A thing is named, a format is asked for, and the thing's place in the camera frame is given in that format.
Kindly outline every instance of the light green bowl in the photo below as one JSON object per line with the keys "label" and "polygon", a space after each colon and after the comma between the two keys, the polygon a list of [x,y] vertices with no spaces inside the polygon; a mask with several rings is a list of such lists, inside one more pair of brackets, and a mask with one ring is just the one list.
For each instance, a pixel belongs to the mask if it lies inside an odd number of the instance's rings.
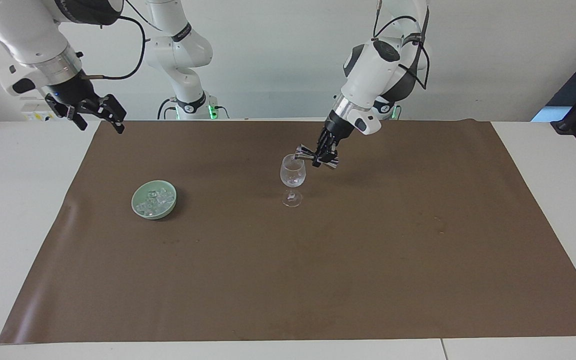
{"label": "light green bowl", "polygon": [[[135,207],[148,199],[148,193],[151,191],[158,191],[161,188],[166,189],[167,191],[171,192],[174,195],[174,200],[170,204],[170,207],[164,210],[164,212],[154,214],[152,216],[147,216],[137,212],[137,209],[135,209]],[[177,204],[177,190],[170,182],[164,180],[153,180],[151,182],[146,182],[145,184],[141,185],[137,189],[137,191],[134,192],[134,194],[132,195],[131,203],[133,212],[139,215],[140,217],[148,220],[162,219],[168,216],[175,208],[175,205]]]}

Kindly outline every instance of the brown tablecloth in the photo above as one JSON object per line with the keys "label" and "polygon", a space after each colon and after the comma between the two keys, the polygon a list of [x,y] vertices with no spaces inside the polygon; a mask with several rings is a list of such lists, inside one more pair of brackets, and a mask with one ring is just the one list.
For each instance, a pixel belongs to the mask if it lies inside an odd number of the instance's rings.
{"label": "brown tablecloth", "polygon": [[[576,335],[576,270],[489,123],[355,133],[285,207],[321,127],[103,123],[0,343]],[[179,203],[141,219],[157,179]]]}

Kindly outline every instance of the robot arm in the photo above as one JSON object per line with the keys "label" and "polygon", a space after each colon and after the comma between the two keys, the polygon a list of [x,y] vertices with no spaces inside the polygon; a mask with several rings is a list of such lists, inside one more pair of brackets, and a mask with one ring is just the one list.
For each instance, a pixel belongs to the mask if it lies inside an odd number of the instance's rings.
{"label": "robot arm", "polygon": [[420,64],[430,15],[425,0],[386,0],[386,8],[397,17],[393,20],[398,36],[380,38],[376,34],[352,49],[343,66],[347,82],[326,118],[317,150],[302,145],[297,151],[315,167],[336,167],[337,146],[353,130],[364,135],[378,132],[380,120],[392,113],[395,102],[412,93],[419,79],[417,71],[427,66]]}
{"label": "robot arm", "polygon": [[126,111],[112,95],[95,94],[75,53],[59,31],[62,22],[112,25],[124,0],[0,0],[0,42],[21,66],[0,71],[0,83],[13,96],[46,87],[46,102],[81,130],[80,113],[93,114],[124,130]]}
{"label": "robot arm", "polygon": [[146,46],[146,62],[167,77],[182,119],[214,119],[217,99],[204,91],[199,75],[190,69],[210,64],[213,48],[192,28],[179,0],[146,3],[154,26],[163,33]]}

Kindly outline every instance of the table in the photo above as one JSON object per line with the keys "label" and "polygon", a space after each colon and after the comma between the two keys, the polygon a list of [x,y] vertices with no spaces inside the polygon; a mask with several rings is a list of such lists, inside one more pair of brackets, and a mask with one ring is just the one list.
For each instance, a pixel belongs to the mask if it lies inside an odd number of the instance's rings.
{"label": "table", "polygon": [[[91,122],[86,132],[79,132],[64,122],[0,122],[0,330],[98,125]],[[493,126],[576,268],[576,140],[557,135],[548,123]],[[78,358],[82,354],[86,358],[142,358],[144,354],[178,358],[183,354],[193,359],[556,360],[575,357],[576,337],[0,346],[2,359],[47,359],[57,354]]]}

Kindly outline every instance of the clear wine glass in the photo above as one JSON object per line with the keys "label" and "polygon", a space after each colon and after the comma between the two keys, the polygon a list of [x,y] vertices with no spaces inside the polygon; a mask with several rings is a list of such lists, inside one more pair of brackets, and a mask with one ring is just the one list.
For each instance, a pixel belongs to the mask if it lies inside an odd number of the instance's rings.
{"label": "clear wine glass", "polygon": [[283,184],[290,188],[283,192],[281,202],[289,208],[299,207],[304,196],[295,188],[306,180],[306,162],[295,158],[294,153],[289,153],[281,162],[279,175]]}

